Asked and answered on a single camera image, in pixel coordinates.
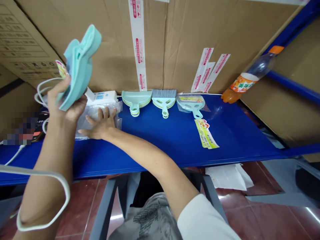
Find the white sleeve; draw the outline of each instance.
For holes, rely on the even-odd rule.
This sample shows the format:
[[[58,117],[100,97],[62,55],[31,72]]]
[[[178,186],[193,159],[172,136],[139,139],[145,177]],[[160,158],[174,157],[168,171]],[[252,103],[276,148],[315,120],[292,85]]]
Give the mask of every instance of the white sleeve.
[[[241,240],[203,194],[194,197],[182,210],[178,228],[183,240]]]

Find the plastic bottle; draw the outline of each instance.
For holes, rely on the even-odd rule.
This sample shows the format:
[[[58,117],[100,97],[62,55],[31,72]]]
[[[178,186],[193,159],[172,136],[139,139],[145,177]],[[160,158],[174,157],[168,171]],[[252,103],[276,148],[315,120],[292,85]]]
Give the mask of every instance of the plastic bottle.
[[[235,103],[243,93],[272,69],[275,56],[283,49],[284,47],[281,46],[273,46],[267,54],[262,55],[253,64],[246,67],[233,84],[224,91],[221,99],[225,103]]]

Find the gray bristles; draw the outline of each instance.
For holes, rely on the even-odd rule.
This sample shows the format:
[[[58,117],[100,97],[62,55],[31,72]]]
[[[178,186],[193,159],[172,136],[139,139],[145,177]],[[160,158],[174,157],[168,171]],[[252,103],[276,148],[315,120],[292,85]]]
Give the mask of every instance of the gray bristles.
[[[152,90],[152,97],[154,98],[175,98],[177,90]]]

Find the white electronic device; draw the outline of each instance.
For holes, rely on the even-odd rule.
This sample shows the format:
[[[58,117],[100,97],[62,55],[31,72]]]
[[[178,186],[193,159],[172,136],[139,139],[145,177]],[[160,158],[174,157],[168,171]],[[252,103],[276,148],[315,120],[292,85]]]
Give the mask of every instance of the white electronic device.
[[[87,88],[85,95],[88,98],[87,105],[99,105],[106,103],[118,102],[116,91],[105,91],[93,93],[90,88]]]

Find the hand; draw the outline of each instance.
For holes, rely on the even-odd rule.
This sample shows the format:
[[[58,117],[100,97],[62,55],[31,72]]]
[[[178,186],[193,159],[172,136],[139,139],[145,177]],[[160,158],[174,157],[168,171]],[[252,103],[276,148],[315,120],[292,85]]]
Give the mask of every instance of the hand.
[[[86,115],[86,119],[88,122],[93,126],[91,130],[85,130],[81,129],[78,130],[79,133],[81,133],[84,136],[87,136],[89,138],[93,139],[103,139],[104,136],[106,136],[106,133],[109,129],[115,128],[114,126],[114,116],[116,115],[117,109],[115,108],[113,112],[109,116],[109,109],[108,107],[105,107],[105,112],[103,115],[102,109],[98,109],[98,121],[95,121],[88,115]]]
[[[64,80],[59,82],[48,92],[48,109],[50,113],[50,119],[54,118],[55,120],[68,120],[71,122],[77,122],[83,113],[88,101],[85,95],[82,95],[77,101],[75,101],[66,112],[60,110],[60,105],[56,104],[58,94],[64,92],[70,85],[70,82],[71,77],[67,75]]]

